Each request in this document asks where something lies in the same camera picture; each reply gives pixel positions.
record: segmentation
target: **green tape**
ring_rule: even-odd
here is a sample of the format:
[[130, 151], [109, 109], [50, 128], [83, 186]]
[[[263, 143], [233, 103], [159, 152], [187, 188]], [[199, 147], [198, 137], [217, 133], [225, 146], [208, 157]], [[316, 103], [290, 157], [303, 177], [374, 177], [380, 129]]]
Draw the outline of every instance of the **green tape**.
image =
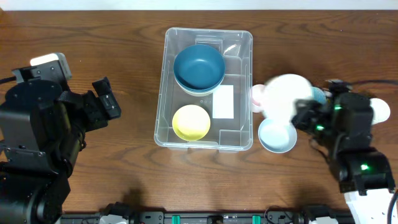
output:
[[179, 215], [172, 216], [172, 224], [180, 224], [180, 216]]
[[261, 217], [259, 215], [253, 215], [253, 224], [261, 224]]

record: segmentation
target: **blue cup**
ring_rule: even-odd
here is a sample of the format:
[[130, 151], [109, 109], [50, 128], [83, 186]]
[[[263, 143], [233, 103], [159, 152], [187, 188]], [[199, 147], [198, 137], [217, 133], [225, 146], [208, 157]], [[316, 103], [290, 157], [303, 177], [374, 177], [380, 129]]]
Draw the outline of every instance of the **blue cup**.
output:
[[223, 81], [225, 62], [213, 47], [197, 44], [181, 51], [174, 61], [175, 80], [193, 96], [212, 93]]

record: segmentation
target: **storage box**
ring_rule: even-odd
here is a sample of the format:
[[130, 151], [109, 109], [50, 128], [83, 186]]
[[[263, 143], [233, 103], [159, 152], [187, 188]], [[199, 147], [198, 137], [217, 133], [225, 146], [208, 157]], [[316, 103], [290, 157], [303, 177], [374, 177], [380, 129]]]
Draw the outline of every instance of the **storage box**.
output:
[[[221, 152], [244, 151], [252, 146], [252, 42], [252, 35], [240, 30], [170, 28], [166, 32], [154, 136], [158, 145], [178, 150], [191, 147], [219, 149]], [[213, 118], [213, 94], [188, 95], [175, 81], [176, 56], [195, 44], [212, 46], [222, 54], [226, 70], [221, 85], [233, 86], [233, 119]], [[210, 116], [210, 130], [199, 141], [184, 141], [174, 133], [173, 115], [185, 105], [201, 106]]]

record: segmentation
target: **white label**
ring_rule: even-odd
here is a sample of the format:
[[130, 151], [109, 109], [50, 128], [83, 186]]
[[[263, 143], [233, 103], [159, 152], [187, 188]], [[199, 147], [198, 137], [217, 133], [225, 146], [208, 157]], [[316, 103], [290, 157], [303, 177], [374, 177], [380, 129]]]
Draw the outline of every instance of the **white label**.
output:
[[213, 118], [234, 119], [233, 85], [220, 85], [213, 92]]

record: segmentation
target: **tabletop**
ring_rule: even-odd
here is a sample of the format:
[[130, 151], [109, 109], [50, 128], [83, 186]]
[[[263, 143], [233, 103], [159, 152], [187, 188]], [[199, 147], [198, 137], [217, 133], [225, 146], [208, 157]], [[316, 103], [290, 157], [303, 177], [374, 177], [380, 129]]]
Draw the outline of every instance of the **tabletop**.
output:
[[[33, 57], [62, 52], [72, 91], [93, 90], [107, 76], [122, 116], [86, 134], [66, 212], [92, 212], [109, 203], [168, 211], [265, 210], [324, 203], [347, 208], [338, 183], [309, 136], [273, 154], [259, 143], [263, 117], [254, 114], [254, 144], [236, 154], [210, 149], [171, 151], [154, 142], [165, 32], [170, 27], [248, 30], [254, 39], [253, 85], [295, 73], [316, 85], [339, 78], [398, 79], [396, 11], [30, 11], [0, 17], [0, 78]], [[1, 101], [14, 83], [0, 86]], [[373, 146], [398, 177], [396, 86], [364, 85], [391, 107], [373, 126]]]

